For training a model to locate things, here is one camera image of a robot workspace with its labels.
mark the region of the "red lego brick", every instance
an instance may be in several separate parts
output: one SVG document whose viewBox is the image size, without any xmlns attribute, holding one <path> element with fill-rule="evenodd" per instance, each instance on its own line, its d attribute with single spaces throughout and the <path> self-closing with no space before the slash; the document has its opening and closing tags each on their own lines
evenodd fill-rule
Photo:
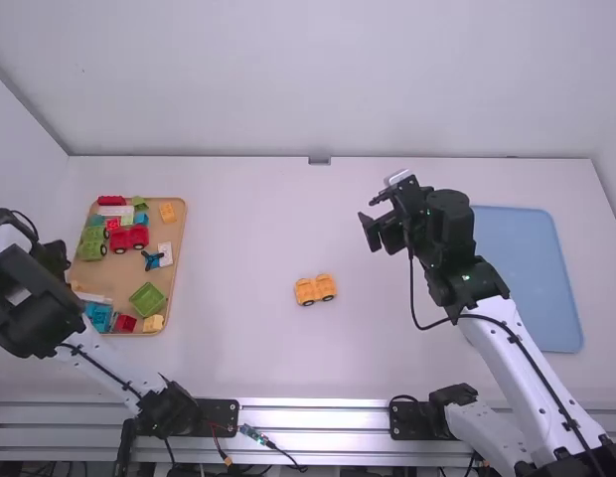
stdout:
<svg viewBox="0 0 616 477">
<path fill-rule="evenodd" d="M 105 228 L 108 231 L 115 231 L 120 227 L 120 217 L 112 217 L 111 219 L 107 219 L 105 221 Z"/>
<path fill-rule="evenodd" d="M 122 196 L 98 196 L 100 206 L 126 206 L 127 201 Z"/>
<path fill-rule="evenodd" d="M 114 331 L 118 333 L 133 333 L 133 329 L 136 326 L 138 320 L 129 315 L 118 315 L 116 323 L 113 325 Z"/>
</svg>

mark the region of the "red toy car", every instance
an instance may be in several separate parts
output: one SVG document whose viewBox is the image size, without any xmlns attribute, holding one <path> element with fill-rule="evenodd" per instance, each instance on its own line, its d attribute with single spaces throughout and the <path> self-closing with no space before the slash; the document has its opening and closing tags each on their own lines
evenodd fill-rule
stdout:
<svg viewBox="0 0 616 477">
<path fill-rule="evenodd" d="M 111 231 L 109 238 L 109 249 L 114 253 L 125 253 L 129 248 L 142 250 L 149 244 L 149 229 L 145 226 L 136 224 L 130 228 L 120 228 Z"/>
<path fill-rule="evenodd" d="M 122 196 L 98 196 L 100 206 L 126 206 L 127 201 Z"/>
</svg>

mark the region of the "white lego brick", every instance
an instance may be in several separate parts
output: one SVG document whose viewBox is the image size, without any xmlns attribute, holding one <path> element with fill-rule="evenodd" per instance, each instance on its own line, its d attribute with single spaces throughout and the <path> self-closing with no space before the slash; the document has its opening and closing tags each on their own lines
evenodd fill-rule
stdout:
<svg viewBox="0 0 616 477">
<path fill-rule="evenodd" d="M 160 266 L 173 265 L 173 250 L 171 249 L 171 243 L 169 241 L 158 243 L 158 253 L 165 254 L 165 256 L 158 260 Z"/>
<path fill-rule="evenodd" d="M 94 303 L 102 303 L 105 305 L 111 305 L 113 303 L 113 300 L 111 298 L 107 298 L 104 295 L 94 295 L 92 293 L 83 293 L 81 291 L 75 291 L 74 295 L 76 295 L 82 301 L 92 301 Z"/>
<path fill-rule="evenodd" d="M 98 207 L 99 215 L 105 217 L 132 216 L 134 213 L 133 206 L 100 206 Z"/>
</svg>

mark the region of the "orange lego brick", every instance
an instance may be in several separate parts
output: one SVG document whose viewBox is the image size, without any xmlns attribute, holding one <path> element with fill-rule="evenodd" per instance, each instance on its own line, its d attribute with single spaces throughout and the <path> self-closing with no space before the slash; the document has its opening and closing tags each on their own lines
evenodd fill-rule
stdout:
<svg viewBox="0 0 616 477">
<path fill-rule="evenodd" d="M 166 202 L 160 205 L 160 217 L 165 224 L 173 224 L 176 222 L 176 213 L 173 210 L 173 206 L 170 202 Z"/>
</svg>

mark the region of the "blue toy piece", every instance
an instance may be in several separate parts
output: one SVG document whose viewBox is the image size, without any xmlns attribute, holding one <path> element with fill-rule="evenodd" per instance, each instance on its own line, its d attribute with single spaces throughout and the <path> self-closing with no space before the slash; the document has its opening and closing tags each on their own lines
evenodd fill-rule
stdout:
<svg viewBox="0 0 616 477">
<path fill-rule="evenodd" d="M 145 250 L 142 250 L 140 253 L 145 257 L 145 271 L 158 268 L 160 266 L 160 258 L 165 256 L 161 251 L 158 253 L 147 253 Z"/>
<path fill-rule="evenodd" d="M 87 219 L 87 226 L 88 227 L 104 226 L 104 225 L 105 225 L 105 217 L 104 216 L 100 216 L 99 214 L 92 214 Z"/>
<path fill-rule="evenodd" d="M 85 315 L 91 321 L 93 327 L 98 333 L 106 333 L 109 331 L 109 320 L 113 313 L 113 307 L 111 305 L 105 305 L 104 303 L 87 302 L 85 305 Z"/>
<path fill-rule="evenodd" d="M 149 216 L 144 212 L 137 212 L 136 215 L 133 217 L 133 223 L 148 226 Z"/>
</svg>

